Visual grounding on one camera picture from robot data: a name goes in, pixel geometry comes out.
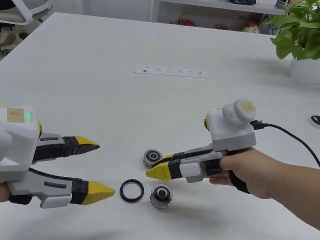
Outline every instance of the power strip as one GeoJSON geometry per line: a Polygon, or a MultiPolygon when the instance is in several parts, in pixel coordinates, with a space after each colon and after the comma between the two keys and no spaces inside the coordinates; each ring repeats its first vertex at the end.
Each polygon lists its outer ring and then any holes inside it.
{"type": "Polygon", "coordinates": [[[137,66],[134,68],[136,74],[154,74],[154,75],[167,75],[179,76],[190,78],[212,79],[213,77],[207,72],[183,68],[172,68],[163,66],[137,66]]]}

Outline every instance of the black rubber ring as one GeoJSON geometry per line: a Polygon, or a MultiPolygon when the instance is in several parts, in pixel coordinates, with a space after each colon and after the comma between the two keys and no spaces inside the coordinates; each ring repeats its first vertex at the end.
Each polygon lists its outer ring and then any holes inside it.
{"type": "Polygon", "coordinates": [[[120,187],[120,197],[127,203],[136,203],[136,202],[138,202],[143,197],[144,194],[145,194],[144,186],[142,185],[142,183],[140,181],[138,181],[136,179],[128,179],[124,183],[122,183],[122,185],[120,187]],[[141,190],[140,196],[138,196],[136,198],[128,198],[128,197],[126,197],[125,194],[124,194],[124,187],[127,184],[136,184],[136,185],[138,185],[140,187],[140,190],[141,190]]]}

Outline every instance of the metal bearing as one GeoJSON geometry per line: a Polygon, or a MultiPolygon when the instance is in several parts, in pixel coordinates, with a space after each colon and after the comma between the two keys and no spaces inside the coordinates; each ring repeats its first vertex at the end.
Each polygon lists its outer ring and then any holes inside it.
{"type": "Polygon", "coordinates": [[[143,155],[143,164],[147,169],[151,169],[152,165],[162,159],[162,154],[158,150],[150,149],[143,155]]]}
{"type": "Polygon", "coordinates": [[[173,192],[163,184],[155,186],[150,193],[150,202],[157,209],[166,209],[171,205],[173,192]]]}

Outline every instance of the shelf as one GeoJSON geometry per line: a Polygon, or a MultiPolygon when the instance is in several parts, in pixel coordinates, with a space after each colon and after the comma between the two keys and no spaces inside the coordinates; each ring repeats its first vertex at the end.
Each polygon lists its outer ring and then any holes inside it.
{"type": "Polygon", "coordinates": [[[216,9],[228,9],[242,12],[283,15],[285,10],[274,5],[257,3],[255,5],[234,4],[228,0],[160,0],[163,3],[184,4],[216,9]]]}

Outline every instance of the hand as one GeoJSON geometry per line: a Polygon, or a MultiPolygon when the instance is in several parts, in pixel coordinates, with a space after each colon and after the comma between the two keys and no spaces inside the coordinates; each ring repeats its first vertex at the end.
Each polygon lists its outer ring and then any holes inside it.
{"type": "Polygon", "coordinates": [[[9,200],[10,191],[5,183],[0,184],[0,203],[9,200]]]}
{"type": "Polygon", "coordinates": [[[228,171],[246,183],[249,192],[261,199],[273,197],[275,179],[281,174],[285,164],[265,155],[264,153],[250,148],[249,150],[225,156],[220,160],[222,174],[210,177],[210,183],[214,185],[230,185],[228,171]]]}

